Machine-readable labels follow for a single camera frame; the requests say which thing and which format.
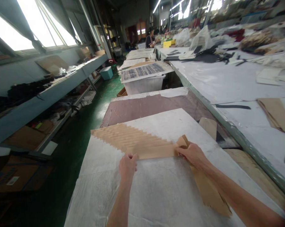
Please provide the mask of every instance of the black strip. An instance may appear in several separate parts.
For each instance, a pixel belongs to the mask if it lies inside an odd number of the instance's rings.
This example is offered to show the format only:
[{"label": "black strip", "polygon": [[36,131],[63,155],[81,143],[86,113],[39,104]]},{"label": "black strip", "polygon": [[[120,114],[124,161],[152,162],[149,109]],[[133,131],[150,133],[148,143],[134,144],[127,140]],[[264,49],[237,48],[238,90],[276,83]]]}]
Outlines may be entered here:
[{"label": "black strip", "polygon": [[217,108],[239,108],[239,109],[251,109],[249,106],[242,106],[242,105],[220,105],[215,104]]}]

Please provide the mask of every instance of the white plastic box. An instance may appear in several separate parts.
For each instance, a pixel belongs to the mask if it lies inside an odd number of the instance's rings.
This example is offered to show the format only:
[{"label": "white plastic box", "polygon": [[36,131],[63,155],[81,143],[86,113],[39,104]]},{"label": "white plastic box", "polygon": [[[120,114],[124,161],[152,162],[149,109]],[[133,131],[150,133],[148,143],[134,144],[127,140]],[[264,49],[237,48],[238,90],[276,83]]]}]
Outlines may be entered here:
[{"label": "white plastic box", "polygon": [[136,44],[138,49],[145,49],[145,43]]},{"label": "white plastic box", "polygon": [[126,88],[128,95],[141,94],[151,91],[161,90],[163,79],[165,78],[165,74],[162,76],[155,76],[140,80],[135,80],[128,83],[123,83]]}]

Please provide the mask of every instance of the curtain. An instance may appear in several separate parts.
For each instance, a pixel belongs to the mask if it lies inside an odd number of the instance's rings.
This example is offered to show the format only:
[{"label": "curtain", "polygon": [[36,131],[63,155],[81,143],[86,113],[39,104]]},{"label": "curtain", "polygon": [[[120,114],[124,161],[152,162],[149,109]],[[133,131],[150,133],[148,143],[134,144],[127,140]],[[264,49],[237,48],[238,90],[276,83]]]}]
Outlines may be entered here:
[{"label": "curtain", "polygon": [[8,22],[22,36],[32,42],[32,45],[40,53],[46,53],[39,40],[35,40],[33,32],[17,2],[17,0],[0,0],[0,17]]},{"label": "curtain", "polygon": [[52,16],[70,33],[75,42],[80,45],[78,39],[76,39],[76,34],[69,19],[68,13],[64,8],[61,0],[41,0],[47,9],[50,11]]}]

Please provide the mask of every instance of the blue plastic basket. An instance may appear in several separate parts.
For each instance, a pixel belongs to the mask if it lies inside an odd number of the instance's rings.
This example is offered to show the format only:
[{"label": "blue plastic basket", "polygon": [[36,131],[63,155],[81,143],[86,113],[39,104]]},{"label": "blue plastic basket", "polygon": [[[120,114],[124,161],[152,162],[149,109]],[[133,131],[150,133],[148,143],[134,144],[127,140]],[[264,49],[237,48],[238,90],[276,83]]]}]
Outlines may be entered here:
[{"label": "blue plastic basket", "polygon": [[112,71],[112,68],[111,66],[109,67],[106,67],[106,68],[103,68],[101,71],[100,71],[100,75],[102,76],[102,78],[104,80],[109,80],[113,77],[113,71]]}]

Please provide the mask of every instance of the person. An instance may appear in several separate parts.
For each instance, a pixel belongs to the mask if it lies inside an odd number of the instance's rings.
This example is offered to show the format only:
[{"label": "person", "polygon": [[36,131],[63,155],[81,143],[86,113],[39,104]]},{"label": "person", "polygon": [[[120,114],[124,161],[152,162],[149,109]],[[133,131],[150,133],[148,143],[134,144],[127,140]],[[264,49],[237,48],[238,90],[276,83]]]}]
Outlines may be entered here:
[{"label": "person", "polygon": [[150,27],[149,31],[148,31],[148,36],[145,40],[145,47],[146,48],[154,48],[154,46],[159,42],[160,40],[156,40],[155,41],[155,37],[154,37],[154,28]]},{"label": "person", "polygon": [[[188,149],[176,148],[176,151],[206,174],[247,227],[285,226],[285,220],[281,216],[214,167],[198,145],[190,142]],[[128,226],[130,190],[137,171],[137,158],[137,154],[125,154],[119,162],[120,186],[106,227]]]}]

